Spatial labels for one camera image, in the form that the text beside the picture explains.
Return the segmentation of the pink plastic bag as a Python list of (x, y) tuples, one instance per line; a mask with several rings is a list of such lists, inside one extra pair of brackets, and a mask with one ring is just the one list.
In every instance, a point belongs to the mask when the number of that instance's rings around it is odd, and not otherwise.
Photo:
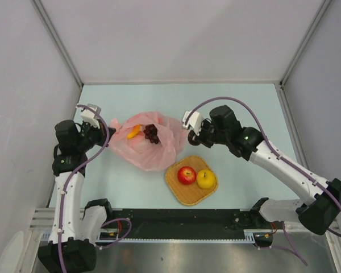
[(123, 123), (113, 119), (110, 127), (116, 129), (109, 142), (112, 152), (145, 171), (167, 169), (185, 147), (182, 122), (156, 111), (136, 114)]

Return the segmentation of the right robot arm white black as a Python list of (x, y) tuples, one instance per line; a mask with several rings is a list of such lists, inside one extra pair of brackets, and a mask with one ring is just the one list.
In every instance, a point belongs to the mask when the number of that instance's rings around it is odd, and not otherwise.
[(221, 144), (237, 158), (251, 162), (272, 174), (297, 196), (296, 200), (261, 198), (251, 213), (251, 222), (264, 228), (270, 222), (299, 222), (314, 234), (329, 230), (341, 210), (341, 181), (328, 181), (292, 161), (253, 127), (243, 127), (226, 105), (218, 106), (204, 119), (186, 111), (182, 125), (189, 130), (191, 145), (208, 148)]

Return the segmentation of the woven bamboo tray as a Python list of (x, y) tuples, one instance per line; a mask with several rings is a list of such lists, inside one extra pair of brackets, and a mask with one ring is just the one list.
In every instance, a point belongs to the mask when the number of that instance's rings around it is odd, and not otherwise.
[(165, 181), (179, 203), (194, 206), (218, 188), (218, 178), (209, 165), (197, 155), (187, 156), (170, 166)]

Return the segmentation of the dark fake mangosteen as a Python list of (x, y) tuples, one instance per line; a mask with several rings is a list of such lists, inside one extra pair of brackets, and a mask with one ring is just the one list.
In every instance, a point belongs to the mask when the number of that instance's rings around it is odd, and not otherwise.
[(197, 136), (194, 135), (192, 132), (188, 134), (188, 143), (192, 146), (199, 146), (200, 142), (197, 139)]

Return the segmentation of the yellow fake apple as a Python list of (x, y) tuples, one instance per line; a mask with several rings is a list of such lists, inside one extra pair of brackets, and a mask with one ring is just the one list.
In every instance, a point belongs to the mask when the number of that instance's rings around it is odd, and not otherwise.
[(202, 169), (196, 175), (197, 185), (202, 189), (210, 189), (216, 183), (216, 177), (209, 169)]

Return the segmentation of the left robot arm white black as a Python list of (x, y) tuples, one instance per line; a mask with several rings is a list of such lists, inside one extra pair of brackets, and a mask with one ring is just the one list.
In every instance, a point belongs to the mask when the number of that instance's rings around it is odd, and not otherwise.
[(53, 150), (56, 206), (52, 230), (38, 258), (49, 272), (88, 272), (95, 268), (96, 239), (101, 227), (114, 221), (110, 202), (103, 198), (89, 201), (82, 212), (80, 197), (85, 181), (88, 157), (94, 146), (105, 147), (114, 128), (103, 122), (98, 127), (89, 122), (64, 120), (55, 126), (58, 141)]

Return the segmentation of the dark purple fake grapes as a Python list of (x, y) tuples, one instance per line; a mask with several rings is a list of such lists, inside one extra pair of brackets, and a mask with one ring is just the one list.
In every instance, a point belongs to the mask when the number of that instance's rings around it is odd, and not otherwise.
[(150, 143), (153, 144), (159, 144), (160, 139), (158, 137), (158, 130), (154, 124), (146, 125), (145, 129), (143, 130), (144, 136), (146, 139), (150, 141)]

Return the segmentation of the red fake apple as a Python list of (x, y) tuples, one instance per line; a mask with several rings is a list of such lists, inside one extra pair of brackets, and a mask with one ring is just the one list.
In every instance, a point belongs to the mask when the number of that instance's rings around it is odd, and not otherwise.
[(196, 171), (190, 166), (181, 167), (177, 172), (177, 179), (183, 185), (190, 185), (196, 181)]

